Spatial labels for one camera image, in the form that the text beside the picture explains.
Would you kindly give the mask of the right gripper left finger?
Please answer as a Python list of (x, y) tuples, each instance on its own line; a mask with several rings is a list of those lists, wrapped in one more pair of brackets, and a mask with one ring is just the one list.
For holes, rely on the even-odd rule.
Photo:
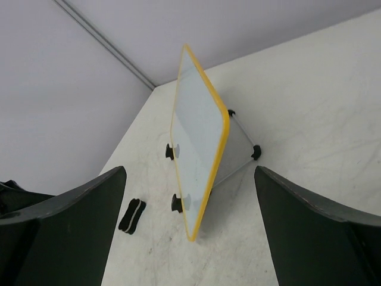
[(12, 285), (101, 285), (126, 181), (118, 166), (13, 211)]

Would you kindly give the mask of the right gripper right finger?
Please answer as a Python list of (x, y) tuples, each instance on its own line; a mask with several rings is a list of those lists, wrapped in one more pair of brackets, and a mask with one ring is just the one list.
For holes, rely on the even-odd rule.
[(279, 285), (380, 285), (380, 216), (257, 166), (257, 198)]

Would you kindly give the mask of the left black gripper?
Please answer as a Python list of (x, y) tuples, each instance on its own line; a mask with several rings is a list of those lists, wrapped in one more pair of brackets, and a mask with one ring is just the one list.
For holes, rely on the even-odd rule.
[(14, 180), (1, 182), (1, 216), (33, 206), (54, 197), (49, 194), (29, 192)]

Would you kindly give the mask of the black whiteboard eraser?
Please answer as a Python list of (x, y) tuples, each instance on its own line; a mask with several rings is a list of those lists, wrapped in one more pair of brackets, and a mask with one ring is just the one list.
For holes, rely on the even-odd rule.
[(146, 202), (138, 198), (132, 199), (118, 225), (118, 229), (129, 235), (134, 234), (138, 225), (138, 221), (145, 208)]

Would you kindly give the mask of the yellow framed whiteboard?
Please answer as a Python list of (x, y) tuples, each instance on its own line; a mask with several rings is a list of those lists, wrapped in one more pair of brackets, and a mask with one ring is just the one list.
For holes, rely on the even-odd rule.
[(171, 115), (170, 143), (165, 156), (174, 161), (179, 193), (172, 211), (184, 217), (186, 236), (194, 242), (212, 190), (234, 120), (252, 145), (250, 162), (262, 149), (245, 130), (235, 111), (228, 109), (189, 45), (182, 48)]

